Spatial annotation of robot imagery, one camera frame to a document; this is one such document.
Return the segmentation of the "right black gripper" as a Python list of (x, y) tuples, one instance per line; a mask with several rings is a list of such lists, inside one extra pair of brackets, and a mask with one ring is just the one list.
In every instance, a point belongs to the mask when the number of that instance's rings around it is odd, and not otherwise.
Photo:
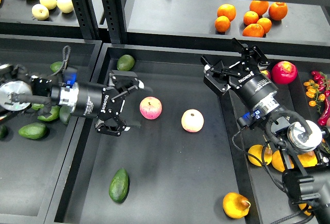
[(277, 87), (262, 73), (270, 65), (269, 59), (256, 45), (242, 44), (236, 38), (231, 42), (241, 55), (231, 69), (220, 59), (209, 59), (206, 55), (200, 57), (204, 66), (204, 84), (217, 96), (232, 89), (247, 107), (276, 105)]

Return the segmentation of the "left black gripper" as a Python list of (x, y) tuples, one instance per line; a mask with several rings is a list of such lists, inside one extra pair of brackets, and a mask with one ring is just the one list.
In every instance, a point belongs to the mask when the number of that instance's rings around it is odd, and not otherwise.
[(110, 70), (108, 86), (94, 83), (73, 85), (69, 95), (71, 113), (78, 117), (99, 118), (94, 125), (98, 133), (120, 137), (122, 132), (130, 129), (118, 116), (125, 97), (143, 88), (144, 83), (135, 72)]

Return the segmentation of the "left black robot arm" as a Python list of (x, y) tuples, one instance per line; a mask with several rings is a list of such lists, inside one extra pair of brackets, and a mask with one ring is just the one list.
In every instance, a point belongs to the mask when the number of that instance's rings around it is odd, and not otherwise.
[(55, 105), (66, 106), (76, 117), (96, 119), (98, 133), (119, 137), (130, 126), (120, 117), (125, 97), (144, 88), (131, 71), (111, 70), (105, 85), (77, 82), (77, 70), (69, 67), (71, 48), (62, 49), (60, 68), (51, 75), (29, 74), (22, 65), (1, 65), (3, 119), (41, 104), (39, 114), (48, 117)]

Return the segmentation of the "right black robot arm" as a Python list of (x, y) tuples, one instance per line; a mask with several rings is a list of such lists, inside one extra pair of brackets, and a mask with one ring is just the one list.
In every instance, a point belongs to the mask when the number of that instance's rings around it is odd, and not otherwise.
[(248, 46), (232, 39), (240, 58), (232, 65), (204, 65), (204, 83), (218, 96), (232, 90), (248, 109), (237, 122), (241, 130), (260, 128), (266, 143), (279, 149), (284, 163), (282, 179), (274, 184), (295, 204), (305, 204), (305, 210), (318, 223), (329, 223), (329, 158), (319, 147), (329, 136), (328, 127), (320, 127), (288, 110), (275, 99), (278, 88), (263, 70), (269, 59), (257, 46)]

